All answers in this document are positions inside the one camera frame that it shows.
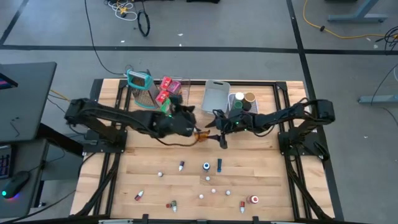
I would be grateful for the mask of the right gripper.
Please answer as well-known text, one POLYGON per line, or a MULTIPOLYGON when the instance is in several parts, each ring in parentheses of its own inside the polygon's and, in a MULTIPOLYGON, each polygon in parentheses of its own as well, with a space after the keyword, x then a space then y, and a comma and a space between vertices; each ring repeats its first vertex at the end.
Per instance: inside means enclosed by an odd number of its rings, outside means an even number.
POLYGON ((234 128, 236 117, 238 116, 238 109, 233 109, 226 115, 222 110, 213 110, 215 119, 207 124, 205 128, 215 127, 220 131, 220 134, 209 135, 207 139, 215 139, 219 142, 220 148, 227 149, 228 143, 226 135, 234 128))

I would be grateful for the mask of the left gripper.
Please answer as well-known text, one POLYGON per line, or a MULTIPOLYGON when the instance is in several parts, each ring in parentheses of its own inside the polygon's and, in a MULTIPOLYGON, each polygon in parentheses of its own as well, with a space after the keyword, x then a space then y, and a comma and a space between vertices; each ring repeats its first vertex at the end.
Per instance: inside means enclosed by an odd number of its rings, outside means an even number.
POLYGON ((200 133, 201 129, 196 127, 194 114, 195 106, 183 105, 181 95, 170 95, 171 101, 167 117, 167 126, 174 134, 189 137, 193 133, 200 133))

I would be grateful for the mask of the brown snack packet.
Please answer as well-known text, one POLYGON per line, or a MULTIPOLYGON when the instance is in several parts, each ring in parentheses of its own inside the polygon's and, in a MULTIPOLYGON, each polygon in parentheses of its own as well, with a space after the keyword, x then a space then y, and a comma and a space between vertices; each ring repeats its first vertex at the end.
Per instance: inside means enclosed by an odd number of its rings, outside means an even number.
POLYGON ((194 137, 197 142, 206 141, 210 135, 210 130, 207 131, 196 131, 194 132, 194 137))

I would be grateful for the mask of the grey plastic bin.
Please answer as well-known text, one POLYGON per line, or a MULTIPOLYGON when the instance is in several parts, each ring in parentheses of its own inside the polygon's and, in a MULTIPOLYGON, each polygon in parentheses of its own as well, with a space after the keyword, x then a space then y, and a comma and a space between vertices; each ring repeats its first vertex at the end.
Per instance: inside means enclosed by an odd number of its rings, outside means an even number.
POLYGON ((207 80, 201 109, 207 113, 212 113, 213 110, 221 110, 225 113, 228 109, 230 87, 228 82, 207 80))

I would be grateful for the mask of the white perforated basket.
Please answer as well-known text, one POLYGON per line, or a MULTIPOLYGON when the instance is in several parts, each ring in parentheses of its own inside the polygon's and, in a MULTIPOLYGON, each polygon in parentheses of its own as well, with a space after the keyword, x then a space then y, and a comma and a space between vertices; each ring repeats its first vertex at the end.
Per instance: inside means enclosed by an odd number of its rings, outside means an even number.
MULTIPOLYGON (((238 101, 235 99, 235 94, 236 93, 230 93, 228 95, 228 113, 233 110, 233 103, 235 101, 238 101)), ((250 111, 244 111, 243 109, 238 109, 238 115, 243 114, 243 113, 254 113, 254 114, 258 114, 259 112, 259 108, 257 105, 257 100, 255 100, 254 102, 251 103, 252 104, 252 108, 250 111)))

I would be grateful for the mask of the smoked paprika tin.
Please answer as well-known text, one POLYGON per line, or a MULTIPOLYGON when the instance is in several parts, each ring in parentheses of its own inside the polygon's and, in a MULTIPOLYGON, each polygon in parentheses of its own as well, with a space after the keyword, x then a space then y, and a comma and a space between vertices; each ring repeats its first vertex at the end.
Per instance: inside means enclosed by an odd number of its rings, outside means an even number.
POLYGON ((180 89, 181 89, 181 83, 178 81, 172 81, 170 83, 170 85, 168 86, 167 91, 170 94, 177 95, 177 94, 179 94, 180 89))

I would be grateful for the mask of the red spice tin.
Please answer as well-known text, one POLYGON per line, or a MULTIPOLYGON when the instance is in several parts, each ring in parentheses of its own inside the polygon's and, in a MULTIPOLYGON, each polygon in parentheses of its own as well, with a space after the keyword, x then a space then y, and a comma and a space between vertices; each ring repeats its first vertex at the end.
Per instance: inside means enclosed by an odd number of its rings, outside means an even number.
POLYGON ((161 81, 161 84, 160 84, 160 88, 162 90, 166 91, 171 83, 172 83, 172 79, 170 77, 164 76, 162 78, 162 81, 161 81))

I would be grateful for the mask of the black desk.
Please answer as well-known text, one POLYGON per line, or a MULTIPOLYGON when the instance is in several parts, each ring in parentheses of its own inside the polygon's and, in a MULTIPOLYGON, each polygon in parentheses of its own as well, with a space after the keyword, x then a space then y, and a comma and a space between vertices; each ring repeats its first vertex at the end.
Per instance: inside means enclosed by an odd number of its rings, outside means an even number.
POLYGON ((0 72, 18 83, 0 90, 0 142, 36 137, 56 67, 55 62, 0 65, 0 72))

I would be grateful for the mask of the grey desk foot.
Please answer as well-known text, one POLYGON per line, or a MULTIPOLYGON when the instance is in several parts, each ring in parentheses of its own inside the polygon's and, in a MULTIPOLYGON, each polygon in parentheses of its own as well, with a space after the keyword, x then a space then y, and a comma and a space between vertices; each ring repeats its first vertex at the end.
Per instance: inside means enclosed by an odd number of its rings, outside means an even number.
POLYGON ((398 95, 360 96, 359 104, 398 103, 398 95))

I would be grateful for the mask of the desk with grey legs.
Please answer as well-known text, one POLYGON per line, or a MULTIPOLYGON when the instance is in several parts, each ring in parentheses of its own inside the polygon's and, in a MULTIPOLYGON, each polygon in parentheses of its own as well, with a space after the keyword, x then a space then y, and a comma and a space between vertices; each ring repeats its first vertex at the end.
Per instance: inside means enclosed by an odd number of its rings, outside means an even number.
POLYGON ((388 15, 369 13, 378 1, 379 0, 365 0, 365 2, 353 14, 329 15, 328 22, 383 23, 389 18, 388 15))

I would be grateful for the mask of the black computer mouse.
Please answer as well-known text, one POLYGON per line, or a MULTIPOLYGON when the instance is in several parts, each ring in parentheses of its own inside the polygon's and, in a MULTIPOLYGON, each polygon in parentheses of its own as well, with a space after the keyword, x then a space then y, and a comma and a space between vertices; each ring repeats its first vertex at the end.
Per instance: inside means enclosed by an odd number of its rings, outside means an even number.
POLYGON ((14 198, 25 184, 29 181, 30 174, 28 171, 20 171, 7 181, 1 191, 1 196, 5 199, 14 198))

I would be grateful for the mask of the monitor screen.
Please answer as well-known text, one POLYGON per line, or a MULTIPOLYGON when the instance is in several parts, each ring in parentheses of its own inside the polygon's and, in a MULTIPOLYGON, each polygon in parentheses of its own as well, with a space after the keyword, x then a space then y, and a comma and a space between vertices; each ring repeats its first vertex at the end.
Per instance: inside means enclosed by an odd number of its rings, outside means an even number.
POLYGON ((18 83, 0 72, 0 90, 17 88, 18 83))

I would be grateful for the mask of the black keyboard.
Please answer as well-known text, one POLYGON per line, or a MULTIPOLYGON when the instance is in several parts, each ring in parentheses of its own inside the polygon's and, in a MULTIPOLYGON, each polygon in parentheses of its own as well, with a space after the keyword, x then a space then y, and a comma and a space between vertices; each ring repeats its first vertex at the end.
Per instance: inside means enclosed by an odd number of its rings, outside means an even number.
POLYGON ((13 150, 11 145, 0 146, 0 179, 12 175, 13 150))

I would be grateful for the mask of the grey side desk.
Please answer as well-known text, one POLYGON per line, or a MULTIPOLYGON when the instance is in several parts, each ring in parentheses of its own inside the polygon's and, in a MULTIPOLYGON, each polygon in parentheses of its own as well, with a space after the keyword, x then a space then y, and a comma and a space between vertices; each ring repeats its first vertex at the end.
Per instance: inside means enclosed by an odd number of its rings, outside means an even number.
POLYGON ((42 177, 39 165, 47 158, 49 144, 45 139, 19 142, 12 146, 11 176, 0 179, 0 218, 26 215, 35 199, 42 177), (13 198, 4 198, 5 186, 18 172, 29 171, 29 179, 13 198))

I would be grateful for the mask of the black table frame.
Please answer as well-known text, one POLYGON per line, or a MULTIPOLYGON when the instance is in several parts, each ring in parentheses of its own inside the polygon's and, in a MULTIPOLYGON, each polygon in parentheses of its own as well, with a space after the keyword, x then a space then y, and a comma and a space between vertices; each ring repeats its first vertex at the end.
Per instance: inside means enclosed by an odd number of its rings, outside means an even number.
MULTIPOLYGON (((231 91, 255 94, 261 113, 277 109, 274 89, 279 91, 280 107, 286 100, 291 105, 305 96, 303 82, 230 80, 231 91)), ((90 99, 124 109, 127 88, 125 79, 96 79, 90 99)), ((280 154, 275 127, 264 138, 251 133, 232 134, 228 149, 218 142, 200 142, 194 147, 168 147, 150 137, 127 131, 127 149, 120 156, 119 169, 113 188, 110 218, 130 219, 132 224, 273 224, 292 223, 294 212, 290 198, 285 159, 280 154), (217 172, 217 159, 222 159, 217 172), (211 163, 210 181, 200 171, 200 162, 211 163), (182 171, 178 171, 184 161, 182 171), (141 190, 140 201, 134 197, 141 190), (259 203, 248 204, 248 195, 259 196, 259 203), (177 212, 166 208, 169 201, 177 201, 177 212), (244 213, 239 204, 245 202, 244 213)), ((80 211, 93 195, 102 174, 105 153, 99 152, 85 162, 78 181, 71 213, 80 211)), ((315 156, 302 156, 306 187, 316 203, 335 221, 343 221, 340 199, 336 191, 331 160, 324 164, 315 156)))

